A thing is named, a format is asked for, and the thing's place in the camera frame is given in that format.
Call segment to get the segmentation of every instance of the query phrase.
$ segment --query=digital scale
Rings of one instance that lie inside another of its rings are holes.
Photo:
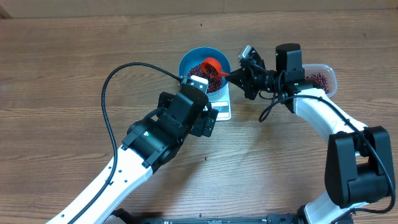
[[[218,110],[218,115],[216,121],[229,121],[231,119],[231,100],[229,98],[229,83],[220,90],[215,92],[214,95],[207,94],[209,101],[211,102],[211,107]]]

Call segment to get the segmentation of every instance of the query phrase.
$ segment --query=wooden table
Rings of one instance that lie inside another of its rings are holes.
[[[369,126],[388,129],[398,158],[398,10],[0,20],[0,223],[43,223],[112,157],[100,108],[106,76],[126,62],[177,73],[190,49],[222,50],[233,69],[251,44],[275,68],[275,46],[300,43],[304,63],[334,68],[333,97]],[[120,71],[107,90],[117,142],[175,80],[149,68]],[[211,138],[189,136],[174,160],[121,204],[165,218],[295,212],[324,189],[326,144],[302,119],[230,89],[233,117]],[[373,207],[383,208],[384,199]],[[396,223],[358,213],[358,223]]]

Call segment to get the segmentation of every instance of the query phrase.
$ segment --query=white plastic container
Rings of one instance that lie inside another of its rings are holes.
[[[331,98],[337,91],[337,79],[335,71],[329,66],[324,64],[303,64],[305,76],[321,73],[328,80],[329,93],[326,94]]]

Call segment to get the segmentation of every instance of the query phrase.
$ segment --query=red beads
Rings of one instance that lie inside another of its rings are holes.
[[[305,77],[306,80],[312,80],[320,85],[326,93],[329,93],[328,80],[321,73],[313,74]]]
[[[209,80],[209,87],[207,88],[207,93],[214,93],[219,89],[221,89],[221,85],[223,84],[223,77],[213,78],[213,76],[217,74],[217,71],[212,66],[206,67],[206,71],[210,77],[201,69],[200,65],[197,65],[191,68],[191,70],[189,70],[187,76],[191,77],[192,75],[196,75]]]

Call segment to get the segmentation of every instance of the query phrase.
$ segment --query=blue bowl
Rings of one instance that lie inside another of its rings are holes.
[[[178,68],[178,75],[182,78],[186,75],[192,67],[195,67],[202,63],[204,59],[212,57],[217,59],[221,64],[221,71],[229,73],[232,71],[231,64],[229,63],[228,58],[219,50],[214,49],[212,47],[198,47],[197,49],[193,49],[189,51],[184,57],[181,59],[180,66]],[[218,92],[226,86],[227,81],[223,78],[223,84],[221,88],[214,92],[207,94],[208,96],[214,96],[218,94]]]

